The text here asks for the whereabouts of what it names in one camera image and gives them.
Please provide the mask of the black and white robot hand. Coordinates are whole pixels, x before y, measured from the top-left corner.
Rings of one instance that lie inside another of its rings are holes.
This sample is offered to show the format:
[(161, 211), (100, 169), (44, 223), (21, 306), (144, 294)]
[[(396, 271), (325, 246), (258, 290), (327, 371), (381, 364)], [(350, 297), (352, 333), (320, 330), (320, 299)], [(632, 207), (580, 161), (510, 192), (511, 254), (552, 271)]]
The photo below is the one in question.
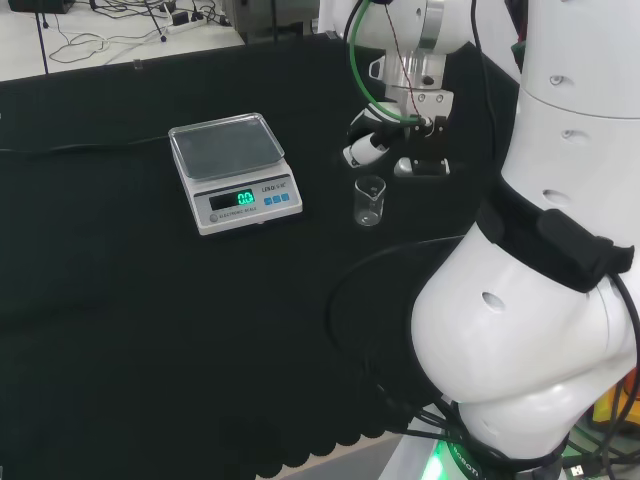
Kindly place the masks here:
[(411, 95), (388, 88), (389, 102), (368, 104), (351, 122), (346, 164), (354, 169), (379, 168), (386, 160), (397, 178), (439, 178), (451, 173), (447, 158), (449, 115), (454, 95), (421, 90)]

